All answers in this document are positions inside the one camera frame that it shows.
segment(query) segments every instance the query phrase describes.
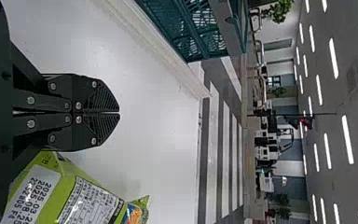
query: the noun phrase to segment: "white floor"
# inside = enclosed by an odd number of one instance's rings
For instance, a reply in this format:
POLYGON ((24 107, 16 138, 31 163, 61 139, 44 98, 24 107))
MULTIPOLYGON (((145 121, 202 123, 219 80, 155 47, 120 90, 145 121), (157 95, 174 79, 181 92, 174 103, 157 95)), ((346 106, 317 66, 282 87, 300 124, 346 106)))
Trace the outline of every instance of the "white floor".
POLYGON ((67 156, 125 200, 150 194, 149 223, 193 223, 199 103, 97 1, 3 3, 12 41, 41 72, 101 78, 120 104, 102 147, 67 156))
POLYGON ((217 192, 217 141, 219 120, 219 92, 211 83, 211 105, 209 112, 208 174, 206 192, 206 223, 216 222, 217 192))

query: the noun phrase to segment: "ceiling light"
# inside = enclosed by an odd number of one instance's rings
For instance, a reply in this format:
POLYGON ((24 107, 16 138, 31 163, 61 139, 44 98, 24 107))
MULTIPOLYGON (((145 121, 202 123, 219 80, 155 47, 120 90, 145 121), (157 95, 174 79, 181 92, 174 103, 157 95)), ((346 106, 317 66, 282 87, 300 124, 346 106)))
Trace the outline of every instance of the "ceiling light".
POLYGON ((312 49, 312 52, 315 52, 315 42, 313 40, 313 28, 312 28, 312 25, 310 25, 310 48, 312 49))
POLYGON ((331 64, 333 65, 333 71, 334 71, 334 78, 337 79, 339 76, 339 73, 338 73, 336 48, 334 47, 333 38, 330 38, 329 47, 330 47, 331 64))
POLYGON ((339 212, 338 212, 338 205, 334 204, 334 216, 336 217, 336 224, 339 224, 339 212))
POLYGON ((298 47, 296 47, 296 53, 297 53, 297 64, 301 65, 301 61, 300 61, 300 53, 298 51, 298 47))
POLYGON ((353 151, 351 147, 350 129, 348 126, 347 116, 342 116, 342 128, 344 129, 345 145, 347 146, 348 162, 354 164, 353 151))
POLYGON ((307 159, 305 155, 303 155, 303 161, 304 161, 304 174, 307 174, 307 159))
POLYGON ((310 96, 308 97, 308 106, 310 107, 310 116, 312 117, 312 100, 310 99, 310 96))
POLYGON ((305 7, 307 9, 307 13, 310 13, 310 1, 309 0, 305 0, 305 7))
POLYGON ((331 170, 330 146, 328 144, 327 133, 324 134, 324 148, 326 150, 327 168, 331 170))
POLYGON ((302 32, 302 23, 299 24, 301 44, 304 44, 304 35, 302 32))
POLYGON ((304 94, 304 89, 303 89, 303 85, 302 85, 302 76, 299 76, 300 78, 300 91, 301 91, 301 95, 304 94))
POLYGON ((296 67, 296 65, 294 65, 294 68, 295 68, 295 80, 297 81, 297 67, 296 67))
POLYGON ((312 194, 312 203, 313 203, 313 217, 315 218, 315 221, 318 221, 318 211, 316 210, 316 199, 315 195, 312 194))
POLYGON ((302 123, 300 122, 300 133, 301 133, 301 139, 304 138, 304 134, 303 134, 303 131, 302 131, 302 123))
POLYGON ((319 105, 322 105, 324 103, 324 98, 322 97, 321 80, 319 79, 319 75, 316 75, 316 88, 318 89, 319 105))
POLYGON ((322 220, 326 224, 326 212, 324 211, 324 199, 321 198, 322 220))
POLYGON ((318 147, 316 146, 316 143, 313 144, 313 153, 315 154, 316 172, 319 172, 321 169, 319 167, 318 147))
POLYGON ((308 77, 307 56, 303 55, 305 77, 308 77))
POLYGON ((327 10, 327 0, 322 0, 322 6, 324 7, 324 12, 327 10))

